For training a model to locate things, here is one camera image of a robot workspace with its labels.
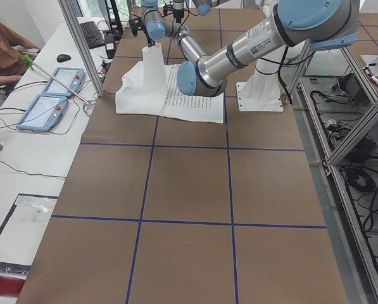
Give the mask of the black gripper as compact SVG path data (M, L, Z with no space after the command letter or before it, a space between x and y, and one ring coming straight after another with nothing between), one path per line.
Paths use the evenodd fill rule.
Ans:
M145 35L148 34L146 30L146 26L140 16L130 16L129 27L134 37L138 36L138 31L144 32ZM147 43L148 43L148 47L154 46L154 40L152 40L150 36L147 36Z

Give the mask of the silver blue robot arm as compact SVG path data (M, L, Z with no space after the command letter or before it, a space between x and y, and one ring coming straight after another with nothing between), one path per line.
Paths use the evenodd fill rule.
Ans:
M227 76L281 46L310 40L311 51L339 49L356 41L359 1L278 1L266 19L208 56L189 29L162 17L157 1L142 1L142 21L154 41L173 39L187 61L177 72L177 87L188 96L215 97Z
M277 1L269 0L237 0L237 1L217 1L217 0L199 0L199 1L170 1L173 8L183 10L185 8L194 8L201 16L206 16L212 8L236 8L236 9L259 9L268 13Z

